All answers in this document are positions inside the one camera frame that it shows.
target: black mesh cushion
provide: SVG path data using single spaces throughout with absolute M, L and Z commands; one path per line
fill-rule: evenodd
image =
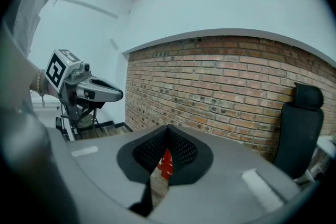
M 303 175 L 312 158 L 322 123 L 321 109 L 304 109 L 294 103 L 285 103 L 274 165 L 292 178 Z
M 196 182 L 213 162 L 208 145 L 173 125 L 160 127 L 122 146 L 117 162 L 129 180 L 146 184 L 167 148 L 173 159 L 170 185 Z
M 307 109 L 319 109 L 323 106 L 323 94 L 318 87 L 295 82 L 295 105 Z

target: bracelet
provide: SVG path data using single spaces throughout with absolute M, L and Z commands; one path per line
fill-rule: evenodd
M 40 73 L 36 79 L 36 89 L 37 89 L 37 92 L 38 92 L 38 95 L 41 96 L 41 99 L 42 99 L 42 106 L 44 107 L 45 106 L 45 103 L 44 103 L 44 94 L 41 92 L 41 88 L 40 88 L 40 81 L 41 81 L 41 75 L 43 74 L 44 72 L 44 69 L 41 69 L 40 70 Z

